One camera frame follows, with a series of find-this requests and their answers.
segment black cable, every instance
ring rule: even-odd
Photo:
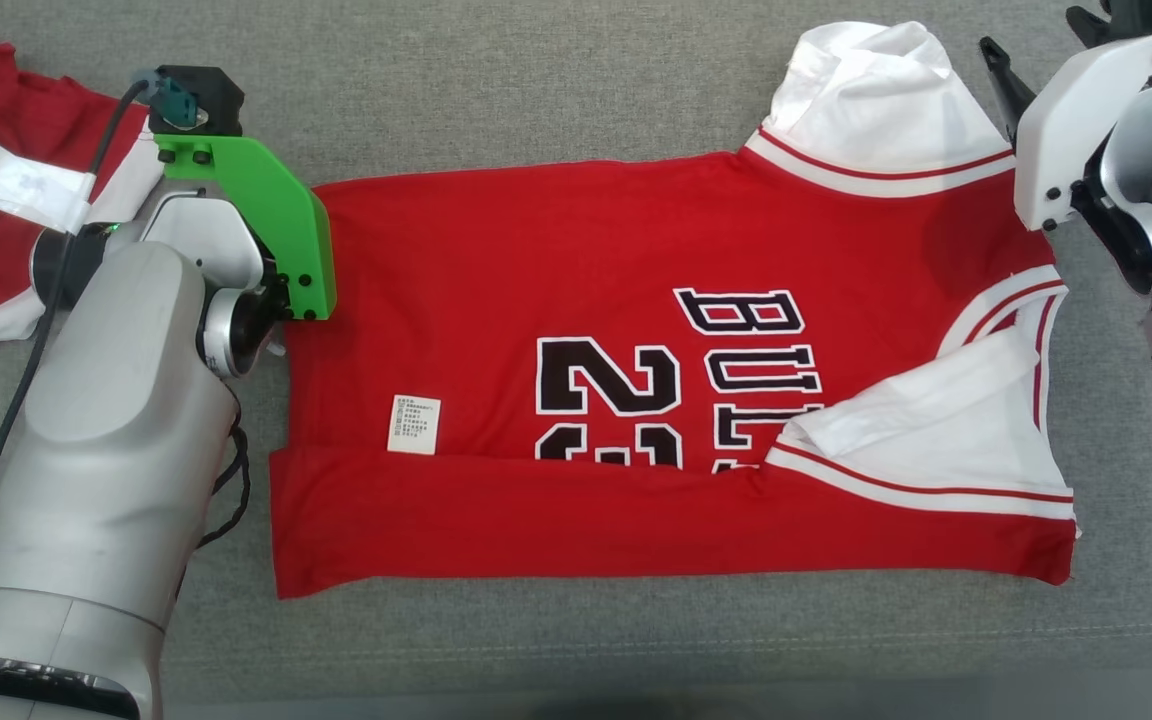
[[[229,530],[237,528],[238,522],[243,520],[243,515],[247,515],[247,503],[251,500],[252,495],[251,460],[247,455],[247,432],[238,426],[242,425],[243,420],[243,404],[242,401],[238,401],[238,395],[234,393],[233,387],[225,386],[225,388],[228,389],[230,397],[234,397],[234,407],[237,409],[234,414],[234,422],[229,425],[229,437],[234,438],[234,460],[229,462],[228,468],[225,468],[220,477],[215,478],[215,484],[211,486],[211,495],[215,497],[220,492],[220,488],[225,487],[225,483],[228,483],[238,470],[242,470],[243,473],[243,492],[238,497],[238,507],[234,509],[229,520],[226,520],[220,528],[203,536],[195,550],[200,550],[207,546],[207,544],[218,541],[218,539],[229,533]]]
[[[145,81],[134,82],[132,86],[128,88],[127,92],[123,93],[122,99],[119,99],[114,114],[111,115],[109,122],[105,126],[105,135],[101,136],[100,145],[96,146],[96,157],[92,159],[91,165],[92,173],[97,173],[101,165],[105,164],[105,156],[109,152],[109,143],[114,138],[114,131],[118,129],[119,122],[122,122],[128,105],[131,105],[132,100],[136,100],[136,96],[141,94],[141,91],[145,90],[145,88],[147,88]],[[12,425],[17,419],[20,407],[24,404],[24,396],[29,392],[29,384],[33,382],[33,376],[38,372],[38,364],[41,363],[41,349],[47,344],[51,324],[56,319],[56,309],[60,306],[60,291],[65,287],[65,268],[69,265],[69,255],[73,247],[74,234],[65,234],[65,247],[60,251],[59,275],[56,276],[56,281],[52,283],[51,291],[47,293],[41,318],[38,319],[38,325],[35,329],[33,348],[29,351],[29,359],[24,364],[24,372],[20,373],[17,389],[15,389],[12,402],[8,404],[8,411],[3,415],[3,423],[0,424],[0,460],[3,456],[3,448],[8,445],[8,435],[12,434]]]
[[[243,492],[242,495],[238,497],[238,507],[237,509],[234,509],[234,514],[230,515],[229,520],[226,520],[220,528],[217,528],[215,530],[212,530],[212,532],[203,536],[200,541],[198,541],[198,547],[195,550],[204,548],[207,544],[223,538],[229,530],[238,526],[238,522],[243,520],[243,515],[247,515],[247,503],[251,500],[252,495],[251,462],[247,458],[247,432],[243,432],[243,429],[240,429],[236,425],[230,434],[234,438],[234,452],[236,452],[234,461],[238,462],[238,469],[241,469],[243,473]],[[223,482],[215,480],[215,485],[218,487],[223,487]]]

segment chicago bulls jersey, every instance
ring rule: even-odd
[[[922,26],[842,23],[804,36],[737,152],[320,188],[339,306],[287,331],[280,594],[370,575],[1064,579],[1074,518],[1043,427],[1064,287],[947,68]]]

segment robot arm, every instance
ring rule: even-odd
[[[1082,217],[1134,291],[1152,300],[1152,0],[1109,0],[1111,20],[1066,17],[1087,50],[1037,97],[990,38],[982,51],[1016,149],[1016,213],[1046,232]],[[1144,329],[1152,350],[1152,306]]]
[[[242,92],[215,68],[156,77],[162,192],[35,248],[36,290],[73,311],[0,470],[3,720],[160,719],[166,626],[238,414],[221,378],[335,304],[323,206],[236,135]]]

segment white label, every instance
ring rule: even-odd
[[[389,415],[389,452],[434,455],[438,415],[442,407],[442,400],[394,396],[394,410]]]

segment gray table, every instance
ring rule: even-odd
[[[25,68],[109,94],[136,68],[220,65],[247,91],[248,132],[325,182],[733,149],[797,35],[836,18],[923,20],[991,111],[980,35],[1036,83],[1079,48],[1061,8],[1038,0],[0,0],[0,41]],[[1144,306],[1091,234],[1066,227],[1052,242],[1071,295],[1052,341],[1051,438],[1085,532],[1064,588],[931,571],[372,579],[276,602],[265,454],[285,440],[287,367],[266,357],[238,387],[252,510],[191,564],[164,659],[169,697],[1152,666]],[[0,347],[0,414],[24,355]]]

